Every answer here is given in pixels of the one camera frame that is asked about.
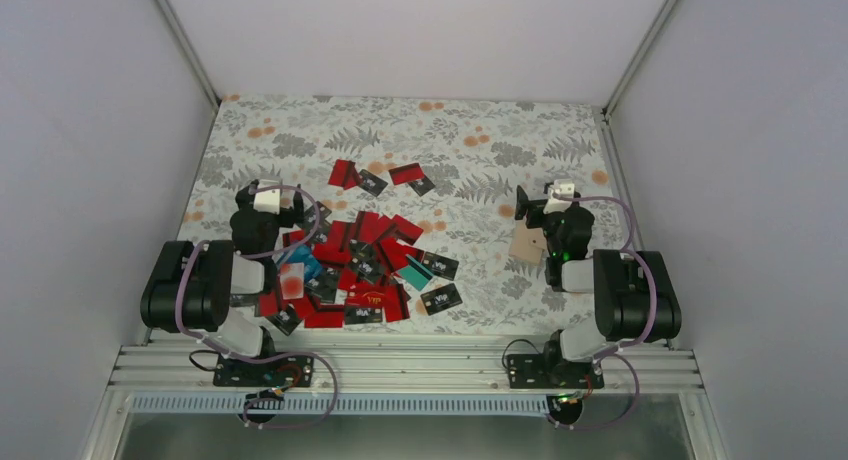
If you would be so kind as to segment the beige leather card holder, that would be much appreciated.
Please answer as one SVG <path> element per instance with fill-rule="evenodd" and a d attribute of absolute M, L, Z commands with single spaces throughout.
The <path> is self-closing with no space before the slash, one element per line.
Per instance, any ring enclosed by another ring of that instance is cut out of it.
<path fill-rule="evenodd" d="M 546 249 L 547 242 L 541 228 L 530 229 L 524 220 L 516 222 L 509 247 L 511 258 L 538 266 Z"/>

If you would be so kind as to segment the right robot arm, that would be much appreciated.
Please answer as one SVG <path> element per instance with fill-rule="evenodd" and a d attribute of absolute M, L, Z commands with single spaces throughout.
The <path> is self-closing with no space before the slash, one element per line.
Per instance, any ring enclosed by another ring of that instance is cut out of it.
<path fill-rule="evenodd" d="M 625 216 L 627 238 L 619 248 L 589 248 L 595 216 L 587 208 L 602 196 L 584 197 L 563 181 L 547 184 L 546 196 L 533 200 L 516 189 L 515 219 L 545 240 L 545 280 L 555 292 L 590 293 L 594 322 L 564 329 L 552 336 L 541 364 L 544 379 L 565 387 L 580 373 L 580 363 L 597 363 L 620 350 L 675 338 L 682 327 L 682 311 L 662 254 L 637 251 L 630 207 L 608 196 Z"/>

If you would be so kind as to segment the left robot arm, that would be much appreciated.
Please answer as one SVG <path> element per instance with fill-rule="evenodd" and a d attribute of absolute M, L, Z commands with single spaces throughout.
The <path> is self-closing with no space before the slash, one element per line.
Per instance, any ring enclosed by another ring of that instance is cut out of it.
<path fill-rule="evenodd" d="M 295 247 L 277 245 L 280 231 L 304 221 L 304 204 L 313 200 L 301 186 L 254 180 L 236 195 L 230 239 L 166 242 L 141 296 L 144 325 L 239 360 L 239 372 L 252 384 L 270 382 L 279 360 L 269 333 L 232 311 L 230 300 L 263 294 L 282 300 L 277 262 Z"/>

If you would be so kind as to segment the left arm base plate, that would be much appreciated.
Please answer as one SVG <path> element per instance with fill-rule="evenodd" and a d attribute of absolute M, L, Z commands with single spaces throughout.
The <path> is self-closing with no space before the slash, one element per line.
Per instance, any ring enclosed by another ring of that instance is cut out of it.
<path fill-rule="evenodd" d="M 255 364 L 220 357 L 213 385 L 245 388 L 308 388 L 312 383 L 314 359 L 309 356 L 286 356 L 274 362 Z"/>

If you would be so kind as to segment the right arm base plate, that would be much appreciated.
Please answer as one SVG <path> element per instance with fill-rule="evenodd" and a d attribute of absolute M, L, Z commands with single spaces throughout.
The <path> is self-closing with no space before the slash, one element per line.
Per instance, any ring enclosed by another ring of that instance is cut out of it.
<path fill-rule="evenodd" d="M 509 354 L 506 372 L 512 389 L 603 389 L 602 371 L 590 362 L 548 364 L 542 354 Z"/>

